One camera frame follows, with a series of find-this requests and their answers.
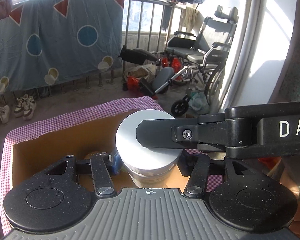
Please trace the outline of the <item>white pill bottle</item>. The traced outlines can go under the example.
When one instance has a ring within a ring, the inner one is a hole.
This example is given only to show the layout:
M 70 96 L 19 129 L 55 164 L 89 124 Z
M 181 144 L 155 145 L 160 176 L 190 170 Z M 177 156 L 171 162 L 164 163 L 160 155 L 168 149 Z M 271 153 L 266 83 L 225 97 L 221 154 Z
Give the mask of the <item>white pill bottle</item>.
M 182 150 L 143 147 L 136 138 L 136 129 L 143 120 L 171 118 L 173 116 L 164 111 L 141 110 L 127 116 L 117 129 L 116 149 L 139 188 L 165 188 Z

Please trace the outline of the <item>green dropper bottle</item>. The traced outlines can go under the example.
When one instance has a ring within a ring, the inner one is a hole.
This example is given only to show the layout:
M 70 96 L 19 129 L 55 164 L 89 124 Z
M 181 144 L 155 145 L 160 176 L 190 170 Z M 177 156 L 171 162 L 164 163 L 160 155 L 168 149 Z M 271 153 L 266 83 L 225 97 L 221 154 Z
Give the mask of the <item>green dropper bottle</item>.
M 103 158 L 104 156 L 107 156 L 107 152 L 98 152 L 98 151 L 94 151 L 94 152 L 90 152 L 88 153 L 84 159 L 91 159 L 93 156 L 100 156 L 101 158 Z

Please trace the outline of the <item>purple checkered tablecloth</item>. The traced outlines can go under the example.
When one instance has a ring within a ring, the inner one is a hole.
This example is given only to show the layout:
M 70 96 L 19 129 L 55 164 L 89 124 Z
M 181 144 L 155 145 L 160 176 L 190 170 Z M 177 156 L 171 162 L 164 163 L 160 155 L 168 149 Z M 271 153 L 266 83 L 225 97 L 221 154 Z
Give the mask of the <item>purple checkered tablecloth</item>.
M 5 138 L 0 168 L 0 219 L 3 234 L 7 235 L 12 229 L 4 213 L 3 201 L 6 194 L 13 189 L 11 176 L 13 146 L 15 144 L 37 139 L 46 133 L 56 132 L 96 119 L 115 116 L 131 110 L 141 111 L 148 109 L 162 110 L 162 107 L 155 100 L 147 96 L 122 98 L 90 108 L 62 114 L 54 118 L 34 122 L 10 131 Z

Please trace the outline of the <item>brown cardboard box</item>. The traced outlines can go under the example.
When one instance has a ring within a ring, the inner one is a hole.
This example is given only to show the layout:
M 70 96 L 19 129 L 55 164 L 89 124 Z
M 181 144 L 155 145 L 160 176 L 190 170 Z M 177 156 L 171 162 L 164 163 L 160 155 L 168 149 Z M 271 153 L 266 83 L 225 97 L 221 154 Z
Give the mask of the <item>brown cardboard box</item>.
M 88 159 L 94 153 L 111 153 L 115 148 L 117 128 L 132 113 L 135 111 L 85 122 L 15 144 L 12 186 L 16 187 L 66 155 L 74 155 L 81 160 Z

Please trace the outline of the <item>wheelchair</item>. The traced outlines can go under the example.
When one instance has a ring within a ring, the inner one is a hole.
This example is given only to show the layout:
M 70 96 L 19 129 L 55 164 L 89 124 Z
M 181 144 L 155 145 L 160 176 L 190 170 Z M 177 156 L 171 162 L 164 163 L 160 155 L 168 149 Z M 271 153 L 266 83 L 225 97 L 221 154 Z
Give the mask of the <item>wheelchair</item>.
M 189 108 L 197 111 L 195 99 L 208 106 L 223 79 L 237 22 L 236 7 L 226 14 L 218 6 L 213 17 L 204 18 L 197 35 L 176 31 L 166 49 L 157 55 L 123 46 L 119 57 L 138 65 L 129 70 L 126 80 L 129 76 L 138 78 L 139 92 L 150 97 L 167 92 L 173 84 L 186 85 L 185 96 L 172 104 L 171 113 L 175 117 L 184 115 Z

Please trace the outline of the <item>red plastic bag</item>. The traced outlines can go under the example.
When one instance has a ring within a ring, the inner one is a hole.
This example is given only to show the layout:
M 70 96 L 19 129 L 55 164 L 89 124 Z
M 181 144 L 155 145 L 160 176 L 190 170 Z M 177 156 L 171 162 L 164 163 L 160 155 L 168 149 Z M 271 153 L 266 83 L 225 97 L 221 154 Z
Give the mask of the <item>red plastic bag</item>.
M 128 90 L 138 92 L 140 90 L 139 79 L 133 76 L 129 76 L 127 79 Z

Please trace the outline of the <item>white green sneaker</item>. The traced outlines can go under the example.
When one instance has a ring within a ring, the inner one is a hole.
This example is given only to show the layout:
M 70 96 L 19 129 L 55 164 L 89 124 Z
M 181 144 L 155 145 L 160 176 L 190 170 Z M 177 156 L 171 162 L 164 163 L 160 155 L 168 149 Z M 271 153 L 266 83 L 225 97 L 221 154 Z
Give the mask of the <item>white green sneaker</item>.
M 23 112 L 24 112 L 24 109 L 25 109 L 25 104 L 26 104 L 28 98 L 29 98 L 29 95 L 27 93 L 24 94 L 24 96 L 17 98 L 17 104 L 16 104 L 16 107 L 14 109 L 14 116 L 16 118 L 19 118 L 19 117 L 23 116 Z
M 29 98 L 25 101 L 25 107 L 23 112 L 24 120 L 31 120 L 34 116 L 34 111 L 36 110 L 37 103 L 33 96 L 29 96 Z

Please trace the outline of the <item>metal balcony railing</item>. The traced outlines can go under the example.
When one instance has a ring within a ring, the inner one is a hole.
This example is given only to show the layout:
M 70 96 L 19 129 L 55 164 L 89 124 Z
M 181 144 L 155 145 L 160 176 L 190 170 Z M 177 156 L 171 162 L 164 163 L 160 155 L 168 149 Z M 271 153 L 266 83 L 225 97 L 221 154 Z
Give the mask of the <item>metal balcony railing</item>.
M 157 55 L 165 50 L 173 33 L 182 30 L 184 6 L 160 0 L 125 0 L 122 44 Z

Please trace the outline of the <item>blue patterned bedsheet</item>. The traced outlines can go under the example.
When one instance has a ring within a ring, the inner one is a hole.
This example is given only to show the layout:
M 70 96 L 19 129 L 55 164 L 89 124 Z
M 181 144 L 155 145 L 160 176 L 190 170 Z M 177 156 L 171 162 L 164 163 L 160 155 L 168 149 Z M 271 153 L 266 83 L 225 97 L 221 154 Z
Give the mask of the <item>blue patterned bedsheet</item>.
M 29 0 L 0 20 L 0 94 L 122 66 L 125 0 Z

